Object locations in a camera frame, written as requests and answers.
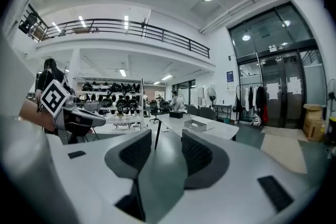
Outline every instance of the glass window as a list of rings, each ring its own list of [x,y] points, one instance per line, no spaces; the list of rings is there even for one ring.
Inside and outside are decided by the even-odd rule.
[[[232,43],[236,48],[237,57],[254,53],[252,39],[250,38],[244,24],[235,27],[230,32]]]
[[[248,21],[246,28],[257,51],[268,50],[272,45],[278,47],[291,43],[282,21],[274,11]]]
[[[306,40],[313,37],[299,14],[291,5],[277,8],[276,10],[295,41]]]

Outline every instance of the desk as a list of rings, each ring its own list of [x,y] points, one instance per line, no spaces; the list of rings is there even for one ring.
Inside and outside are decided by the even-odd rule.
[[[228,140],[236,141],[236,134],[239,130],[239,127],[237,126],[209,120],[194,115],[184,114],[183,118],[176,119],[169,117],[169,114],[164,114],[164,115],[158,115],[158,118],[159,118],[159,127],[157,128],[155,149],[157,146],[157,142],[159,141],[159,134],[162,122],[164,125],[166,125],[169,129],[171,129],[174,133],[176,133],[180,137],[182,137],[182,129],[186,129],[186,127],[184,126],[184,122],[189,121],[191,119],[205,123],[207,125],[207,130],[204,131],[202,134],[214,135]]]

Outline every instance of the sign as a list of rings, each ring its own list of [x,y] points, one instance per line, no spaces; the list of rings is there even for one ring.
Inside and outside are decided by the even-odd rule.
[[[227,79],[227,86],[234,87],[234,78],[233,78],[233,71],[226,72],[226,79]]]
[[[52,80],[41,95],[41,104],[55,118],[70,94],[57,80]]]

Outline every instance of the office chair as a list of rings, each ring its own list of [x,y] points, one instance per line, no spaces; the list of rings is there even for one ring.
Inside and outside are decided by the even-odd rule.
[[[194,105],[188,105],[187,106],[187,114],[199,116],[199,110]]]
[[[200,117],[214,121],[216,120],[216,112],[211,108],[200,108]]]
[[[155,123],[155,121],[158,121],[159,118],[157,117],[157,115],[161,115],[161,109],[158,108],[158,103],[155,100],[152,100],[149,105],[151,106],[151,114],[155,116],[154,119],[151,119],[149,121],[153,121],[153,123]]]

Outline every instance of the glass door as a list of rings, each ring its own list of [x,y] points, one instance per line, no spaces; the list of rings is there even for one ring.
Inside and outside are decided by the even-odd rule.
[[[268,126],[300,127],[304,87],[296,52],[260,60],[266,93]]]

